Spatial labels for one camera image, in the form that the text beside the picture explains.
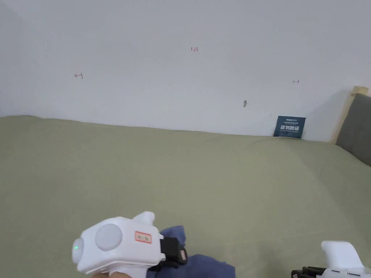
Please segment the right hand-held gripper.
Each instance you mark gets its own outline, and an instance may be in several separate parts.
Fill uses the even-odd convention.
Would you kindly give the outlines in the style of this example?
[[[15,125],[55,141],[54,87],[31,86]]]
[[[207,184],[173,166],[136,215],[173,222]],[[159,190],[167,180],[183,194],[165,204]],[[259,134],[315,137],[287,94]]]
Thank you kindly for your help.
[[[323,241],[327,268],[302,267],[292,270],[291,278],[370,278],[371,269],[365,267],[354,246],[346,241]]]

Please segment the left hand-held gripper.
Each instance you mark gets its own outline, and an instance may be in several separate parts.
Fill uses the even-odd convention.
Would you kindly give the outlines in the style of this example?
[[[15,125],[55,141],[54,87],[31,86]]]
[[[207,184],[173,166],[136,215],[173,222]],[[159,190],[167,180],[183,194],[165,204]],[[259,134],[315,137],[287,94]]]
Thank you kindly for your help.
[[[114,217],[82,232],[72,245],[72,261],[87,275],[120,271],[144,278],[148,271],[178,268],[188,263],[184,246],[163,236],[153,225],[155,214],[145,211],[132,219]]]

